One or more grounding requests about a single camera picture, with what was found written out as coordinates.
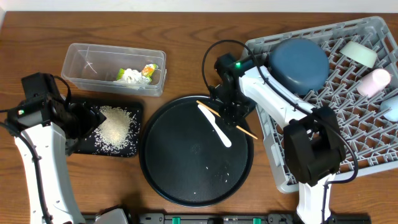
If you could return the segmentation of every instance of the cable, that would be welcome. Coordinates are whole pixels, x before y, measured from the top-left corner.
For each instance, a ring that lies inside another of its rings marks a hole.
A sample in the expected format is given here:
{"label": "cable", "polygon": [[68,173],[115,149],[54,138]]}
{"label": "cable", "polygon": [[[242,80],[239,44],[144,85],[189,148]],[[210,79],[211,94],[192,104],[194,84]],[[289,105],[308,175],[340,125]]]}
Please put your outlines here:
{"label": "cable", "polygon": [[71,98],[72,98],[72,93],[71,93],[71,91],[70,91],[70,87],[69,87],[68,83],[67,83],[63,78],[61,78],[61,77],[59,77],[59,76],[56,76],[56,75],[53,75],[53,77],[56,78],[57,80],[60,80],[60,81],[61,81],[63,84],[65,84],[65,85],[67,86],[67,88],[68,88],[68,95],[67,95],[67,98],[66,98],[65,101],[63,102],[63,105],[64,105],[65,109],[67,109],[67,108],[68,108],[68,105],[69,105],[69,103],[70,103],[70,100],[71,100]]}
{"label": "cable", "polygon": [[42,176],[40,172],[40,166],[39,166],[39,157],[34,150],[34,148],[30,145],[30,143],[24,138],[18,131],[14,130],[12,127],[4,124],[3,122],[0,122],[0,126],[4,127],[7,129],[12,135],[15,137],[19,138],[22,140],[23,143],[25,143],[26,147],[29,149],[30,153],[32,154],[32,161],[35,166],[35,173],[36,173],[36,183],[37,183],[37,193],[39,195],[39,201],[40,201],[40,207],[42,209],[43,213],[43,218],[47,224],[51,224],[51,215],[48,212],[47,206],[45,204],[45,199],[44,199],[44,191],[43,191],[43,185],[42,185]]}
{"label": "cable", "polygon": [[206,81],[206,76],[205,76],[205,61],[206,61],[206,58],[207,58],[207,55],[208,55],[209,51],[210,51],[214,46],[216,46],[216,45],[218,45],[218,44],[221,44],[221,43],[224,43],[224,42],[231,42],[231,43],[239,44],[240,46],[244,47],[244,48],[247,50],[247,52],[248,52],[248,54],[250,55],[250,57],[252,58],[252,60],[253,60],[253,62],[254,62],[254,64],[255,64],[255,66],[257,67],[257,69],[258,69],[258,71],[259,71],[259,73],[260,73],[261,78],[264,80],[264,82],[265,82],[274,92],[276,92],[282,99],[284,99],[286,102],[288,102],[290,105],[292,105],[296,110],[299,110],[300,112],[302,112],[303,114],[305,114],[305,115],[307,115],[307,116],[311,116],[315,121],[317,121],[318,123],[320,123],[320,124],[323,125],[324,127],[328,128],[334,135],[338,136],[338,137],[343,141],[343,143],[345,144],[345,146],[348,148],[349,153],[351,154],[351,157],[353,158],[353,162],[354,162],[354,172],[353,172],[353,175],[352,175],[350,178],[346,179],[346,180],[332,180],[332,181],[327,181],[327,182],[325,182],[325,184],[324,184],[324,193],[323,193],[323,203],[322,203],[322,223],[324,223],[324,222],[325,222],[326,193],[327,193],[327,190],[328,190],[328,188],[329,188],[328,185],[329,185],[329,184],[345,184],[345,183],[348,183],[348,182],[353,181],[353,180],[356,178],[356,176],[358,175],[358,159],[356,158],[354,151],[352,150],[351,146],[348,144],[347,140],[340,134],[340,130],[338,130],[338,131],[335,130],[334,127],[332,127],[332,126],[330,126],[328,123],[324,122],[324,121],[323,121],[322,119],[320,119],[318,116],[316,116],[316,115],[314,115],[314,114],[312,114],[312,113],[309,113],[308,111],[306,111],[306,110],[304,110],[303,108],[299,107],[299,105],[298,105],[296,102],[291,101],[288,97],[286,97],[285,95],[283,95],[277,88],[275,88],[275,87],[272,85],[272,83],[268,80],[268,78],[266,78],[266,77],[264,76],[264,74],[262,73],[261,68],[260,68],[260,65],[259,65],[259,62],[257,61],[257,58],[254,56],[253,51],[251,51],[250,48],[249,48],[246,44],[244,44],[244,43],[242,43],[242,42],[240,42],[240,41],[237,41],[237,40],[220,40],[220,41],[215,42],[213,45],[211,45],[211,46],[209,47],[209,49],[206,51],[205,55],[203,56],[203,61],[202,61],[202,64],[201,64],[201,74],[202,74],[203,80],[204,80],[204,82],[205,82],[205,85],[206,85],[206,87],[207,87],[207,89],[208,89],[209,91],[211,91],[211,89],[210,89],[210,86],[207,84],[207,81]]}

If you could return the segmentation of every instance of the chopstick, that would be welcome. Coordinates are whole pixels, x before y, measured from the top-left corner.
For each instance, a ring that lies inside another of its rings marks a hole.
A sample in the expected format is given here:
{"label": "chopstick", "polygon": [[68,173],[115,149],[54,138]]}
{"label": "chopstick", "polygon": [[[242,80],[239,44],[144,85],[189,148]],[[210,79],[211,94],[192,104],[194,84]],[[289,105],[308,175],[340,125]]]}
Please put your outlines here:
{"label": "chopstick", "polygon": [[[217,111],[211,109],[210,107],[208,107],[207,105],[205,105],[204,103],[202,103],[201,101],[197,100],[197,103],[204,106],[206,109],[210,110],[210,112],[212,112],[213,114],[221,117]],[[249,135],[250,137],[254,138],[254,139],[258,139],[255,135],[253,135],[252,133],[250,133],[249,131],[246,131],[245,129],[243,129],[240,126],[236,126],[236,128],[238,128],[239,130],[243,131],[244,133],[246,133],[247,135]]]}

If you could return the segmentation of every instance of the plastic bin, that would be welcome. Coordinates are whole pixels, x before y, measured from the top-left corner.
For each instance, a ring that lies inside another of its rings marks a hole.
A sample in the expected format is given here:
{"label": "plastic bin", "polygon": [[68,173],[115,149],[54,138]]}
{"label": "plastic bin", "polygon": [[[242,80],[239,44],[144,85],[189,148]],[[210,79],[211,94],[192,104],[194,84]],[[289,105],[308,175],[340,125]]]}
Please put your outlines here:
{"label": "plastic bin", "polygon": [[[397,168],[398,124],[383,117],[387,110],[380,110],[381,102],[398,95],[398,46],[384,20],[380,17],[357,19],[261,37],[247,41],[246,45],[255,54],[268,57],[277,44],[289,38],[310,39],[327,54],[330,72],[325,85],[321,90],[310,91],[303,99],[317,107],[328,105],[334,109],[341,134],[349,139],[358,158],[358,176]],[[373,69],[384,68],[392,75],[390,85],[372,98],[361,96],[356,91],[358,80],[371,69],[340,54],[340,49],[351,40],[377,53]],[[284,161],[283,134],[277,131],[277,123],[259,106],[257,113],[277,188],[282,193],[298,191],[297,181]],[[352,170],[353,161],[347,152],[335,179],[347,179]]]}
{"label": "plastic bin", "polygon": [[[119,69],[141,71],[155,63],[159,68],[148,85],[116,83]],[[94,44],[71,44],[63,63],[62,78],[81,90],[126,95],[160,96],[166,78],[166,54],[160,50],[135,49]]]}

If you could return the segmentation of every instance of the pink cup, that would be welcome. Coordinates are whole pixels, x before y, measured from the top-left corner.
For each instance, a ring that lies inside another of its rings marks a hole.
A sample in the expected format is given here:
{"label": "pink cup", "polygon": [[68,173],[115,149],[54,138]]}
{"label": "pink cup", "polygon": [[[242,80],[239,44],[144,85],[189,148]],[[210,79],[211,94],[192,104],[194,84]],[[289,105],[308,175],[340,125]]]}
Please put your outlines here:
{"label": "pink cup", "polygon": [[383,90],[390,81],[390,73],[385,69],[378,68],[361,79],[361,83],[358,85],[357,90],[358,93],[363,96],[372,97]]}

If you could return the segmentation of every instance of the white grains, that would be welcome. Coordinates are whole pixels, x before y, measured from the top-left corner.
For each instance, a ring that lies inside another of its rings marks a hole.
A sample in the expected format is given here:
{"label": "white grains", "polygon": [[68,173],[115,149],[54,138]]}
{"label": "white grains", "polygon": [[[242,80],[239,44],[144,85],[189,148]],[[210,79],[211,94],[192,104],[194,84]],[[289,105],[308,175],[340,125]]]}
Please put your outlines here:
{"label": "white grains", "polygon": [[130,130],[130,125],[137,123],[136,116],[130,118],[130,112],[110,106],[102,106],[100,111],[106,116],[106,120],[94,130],[95,146],[99,146],[102,151],[117,154],[131,145],[130,138],[135,133]]}

